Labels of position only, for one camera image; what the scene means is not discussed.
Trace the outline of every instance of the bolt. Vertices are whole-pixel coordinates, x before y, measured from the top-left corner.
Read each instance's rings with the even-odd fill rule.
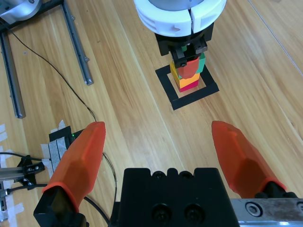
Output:
[[[154,172],[152,176],[155,177],[156,179],[161,179],[161,178],[165,177],[165,174],[161,171],[157,171],[157,172]]]
[[[185,218],[189,223],[196,225],[203,222],[204,212],[200,206],[191,204],[185,209]]]
[[[159,204],[153,208],[151,217],[153,220],[166,224],[171,218],[171,211],[168,206],[164,204]]]
[[[303,212],[303,202],[298,202],[298,208]]]
[[[155,212],[153,219],[158,222],[167,222],[169,215],[165,210],[158,210]]]
[[[260,217],[262,215],[261,208],[255,203],[248,202],[246,203],[245,208],[252,216]]]

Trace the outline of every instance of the block tower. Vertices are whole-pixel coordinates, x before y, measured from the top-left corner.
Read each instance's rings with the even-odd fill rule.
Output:
[[[182,51],[185,52],[186,50],[187,46],[183,46]],[[199,85],[200,73],[203,71],[204,65],[204,53],[196,59],[188,61],[186,66],[177,69],[173,61],[170,63],[170,72],[173,75],[180,92],[184,92]]]

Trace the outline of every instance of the red block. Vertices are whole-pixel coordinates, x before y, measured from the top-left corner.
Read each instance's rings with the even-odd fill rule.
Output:
[[[183,91],[187,91],[191,88],[197,87],[199,85],[199,80],[196,80],[195,82],[183,87],[183,88],[179,88],[179,92],[183,92]]]
[[[188,61],[187,65],[184,67],[178,68],[178,74],[183,79],[192,78],[199,68],[199,58],[193,61]]]

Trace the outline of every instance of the wooden table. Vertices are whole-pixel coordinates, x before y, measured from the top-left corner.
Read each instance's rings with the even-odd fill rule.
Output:
[[[206,65],[220,92],[176,111],[155,74],[171,57],[160,56],[154,34],[139,20],[133,0],[68,0],[90,59],[95,82],[91,86],[82,80],[59,7],[14,31],[51,61],[97,119],[106,123],[104,151],[117,172],[118,200],[128,167],[147,167],[152,172],[166,172],[169,167],[191,172],[196,167],[220,168],[211,135],[213,120],[241,129],[289,190],[303,196],[303,77],[294,64],[302,69],[303,42],[301,36],[290,35],[297,30],[285,26],[287,20],[296,26],[302,23],[295,18],[299,14],[292,13],[300,0],[286,5],[268,2],[228,0],[206,53]],[[61,120],[78,131],[93,119],[55,70],[13,36],[10,43],[27,116],[19,120],[13,114],[1,59],[0,124],[5,124],[8,138],[0,146],[42,157],[40,144],[49,142],[50,130]],[[10,157],[7,166],[18,162],[19,158]],[[39,183],[48,180],[47,171],[37,175]],[[231,198],[237,197],[227,190]],[[14,203],[23,203],[25,209],[17,214],[19,227],[37,226],[33,210],[40,196],[41,189],[14,193]],[[111,213],[114,180],[106,162],[90,197]],[[92,227],[106,226],[85,201],[80,212]],[[2,225],[9,226],[7,221]]]

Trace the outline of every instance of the wire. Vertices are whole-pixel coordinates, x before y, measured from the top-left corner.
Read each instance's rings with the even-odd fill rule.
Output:
[[[104,218],[107,225],[109,226],[110,221],[109,221],[108,217],[106,216],[106,214],[104,213],[104,211],[93,200],[91,200],[89,197],[85,196],[84,200],[89,202],[89,204],[92,205],[101,214],[101,216]]]
[[[116,171],[115,171],[115,168],[114,168],[113,164],[111,163],[111,161],[109,160],[109,158],[107,157],[107,154],[105,152],[103,152],[103,156],[104,156],[105,160],[107,161],[109,167],[111,168],[113,176],[114,176],[114,181],[115,181],[114,203],[115,203],[116,197],[117,197],[117,175],[116,175]]]
[[[0,20],[0,23],[3,24],[7,30],[9,30],[17,39],[18,41],[24,45],[27,49],[29,49],[31,52],[33,52],[34,54],[36,54],[37,56],[39,56],[40,58],[42,58],[44,61],[46,61],[60,76],[61,78],[64,80],[64,82],[67,84],[67,86],[72,90],[72,92],[74,93],[74,95],[82,102],[82,104],[88,109],[89,113],[93,116],[94,118],[94,121],[96,122],[97,121],[97,118],[94,114],[94,112],[92,111],[92,109],[82,100],[82,98],[80,98],[80,96],[76,93],[76,91],[72,88],[72,86],[69,84],[69,82],[66,80],[66,78],[64,77],[64,75],[62,73],[60,73],[60,71],[52,64],[50,63],[46,58],[44,58],[43,56],[41,56],[40,54],[38,54],[37,52],[35,52],[34,50],[32,50],[31,48],[29,48],[24,42],[22,42],[21,39],[19,39],[18,36],[15,35],[15,33],[10,29],[8,28],[1,20]],[[31,157],[26,157],[26,156],[22,156],[22,155],[17,155],[17,154],[14,154],[14,153],[7,153],[7,152],[2,152],[2,154],[10,154],[10,155],[15,155],[15,156],[19,156],[19,157],[23,157],[23,158],[28,158],[28,159],[31,159],[31,160],[36,160],[36,161],[42,161],[41,159],[38,159],[38,158],[31,158]],[[103,156],[105,158],[105,160],[107,161],[107,163],[109,164],[111,170],[112,170],[112,173],[113,173],[113,176],[114,176],[114,180],[115,180],[115,196],[114,196],[114,203],[116,201],[116,197],[117,197],[117,177],[116,177],[116,171],[115,171],[115,168],[114,166],[112,165],[111,161],[109,160],[109,158],[107,157],[107,155],[105,153],[103,153]],[[13,188],[13,189],[10,189],[11,192],[13,191],[16,191],[16,190],[19,190],[19,189],[25,189],[25,188],[30,188],[30,189],[33,189],[33,188],[36,188],[36,187],[45,187],[44,184],[37,184],[37,185],[33,185],[33,186],[21,186],[21,187],[17,187],[17,188]],[[105,215],[105,213],[103,212],[103,210],[96,204],[94,203],[91,199],[89,199],[88,197],[85,197],[84,198],[87,202],[89,202],[100,214],[101,216],[104,218],[104,220],[106,221],[106,223],[109,225],[109,219],[108,217]]]
[[[26,186],[20,186],[20,187],[16,187],[16,188],[8,188],[7,192],[8,192],[8,194],[11,194],[12,192],[18,191],[18,190],[21,190],[21,189],[31,190],[31,189],[34,189],[34,188],[46,187],[46,186],[47,186],[47,184],[45,184],[45,183],[36,184],[36,185],[26,185]]]
[[[7,193],[9,195],[12,192],[15,192],[15,191],[18,191],[18,190],[21,190],[21,189],[31,190],[31,189],[34,189],[34,188],[46,187],[46,186],[47,186],[47,184],[45,184],[45,183],[31,185],[31,186],[20,186],[20,187],[16,187],[16,188],[7,189]],[[107,215],[105,214],[105,212],[93,200],[91,200],[89,197],[85,196],[84,200],[87,201],[90,205],[92,205],[100,213],[100,215],[104,218],[105,222],[109,226],[110,221],[109,221]]]
[[[30,156],[24,156],[24,155],[15,154],[15,153],[10,153],[10,152],[0,152],[0,155],[14,155],[14,156],[17,156],[17,157],[21,157],[21,158],[29,159],[29,160],[33,160],[33,161],[42,161],[41,158],[35,158],[35,157],[30,157]]]
[[[97,121],[97,118],[94,114],[94,112],[91,110],[91,108],[82,100],[82,98],[80,98],[80,96],[77,94],[77,92],[72,88],[72,86],[69,84],[69,82],[66,80],[66,78],[64,77],[64,75],[62,73],[60,73],[60,71],[53,65],[51,64],[47,59],[45,59],[43,56],[41,56],[40,54],[38,54],[37,52],[33,51],[31,48],[29,48],[24,42],[22,42],[21,39],[19,39],[18,36],[15,35],[15,33],[8,28],[1,20],[0,23],[3,24],[3,26],[5,26],[5,28],[7,30],[9,30],[18,40],[19,42],[24,45],[27,49],[29,49],[31,52],[33,52],[34,54],[36,54],[37,56],[39,56],[40,58],[42,58],[44,61],[46,61],[51,67],[53,67],[54,70],[56,70],[56,72],[61,76],[61,78],[64,80],[64,82],[67,84],[67,86],[72,90],[72,92],[75,94],[75,96],[82,102],[82,104],[89,110],[89,113],[93,116],[94,121]]]

